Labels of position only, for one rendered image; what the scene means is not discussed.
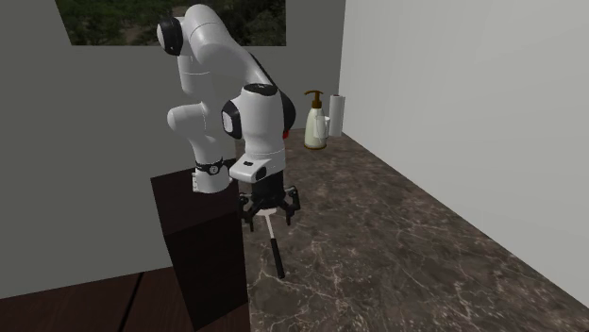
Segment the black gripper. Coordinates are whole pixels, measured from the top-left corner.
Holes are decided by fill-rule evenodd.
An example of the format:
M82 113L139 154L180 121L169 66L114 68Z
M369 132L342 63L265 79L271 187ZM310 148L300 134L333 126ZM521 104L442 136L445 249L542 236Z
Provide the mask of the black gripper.
M292 199L291 203L285 201L286 194ZM250 209L259 211L268 208L283 208L286 212L286 224L291 225L295 213L301 209L298 189L291 186L284 190L283 172L266 176L264 179L252 185L251 195L245 192L239 194L240 218L254 231L253 216Z

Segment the dark robot stand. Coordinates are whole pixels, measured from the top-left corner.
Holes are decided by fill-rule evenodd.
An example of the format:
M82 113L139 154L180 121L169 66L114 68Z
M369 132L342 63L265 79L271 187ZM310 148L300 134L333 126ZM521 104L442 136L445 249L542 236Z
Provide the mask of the dark robot stand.
M150 179L194 332L251 332L239 187L193 191L192 170Z

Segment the cream soap dispenser, brown pump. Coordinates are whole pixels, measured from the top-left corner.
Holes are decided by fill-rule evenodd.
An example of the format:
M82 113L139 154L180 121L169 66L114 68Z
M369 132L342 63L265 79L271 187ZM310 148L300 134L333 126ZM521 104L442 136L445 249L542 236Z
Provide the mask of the cream soap dispenser, brown pump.
M304 146L311 150L320 150L327 146L328 136L328 124L321 101L321 95L323 93L318 90L312 90L306 91L305 95L310 93L314 97L311 101L311 110L307 117Z

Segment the white paper towel roll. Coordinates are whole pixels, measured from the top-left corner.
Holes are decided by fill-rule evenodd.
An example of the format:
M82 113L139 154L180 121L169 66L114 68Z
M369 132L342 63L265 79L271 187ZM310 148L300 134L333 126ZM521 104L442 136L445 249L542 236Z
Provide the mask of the white paper towel roll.
M343 121L345 114L345 97L339 94L332 94L329 98L329 135L341 137L343 132Z

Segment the window with green view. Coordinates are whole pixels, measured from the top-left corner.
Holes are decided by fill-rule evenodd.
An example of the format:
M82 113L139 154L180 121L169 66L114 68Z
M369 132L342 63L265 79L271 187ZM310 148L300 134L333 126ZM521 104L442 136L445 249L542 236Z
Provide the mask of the window with green view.
M55 0L72 45L156 45L156 25L196 4L245 46L286 44L286 0Z

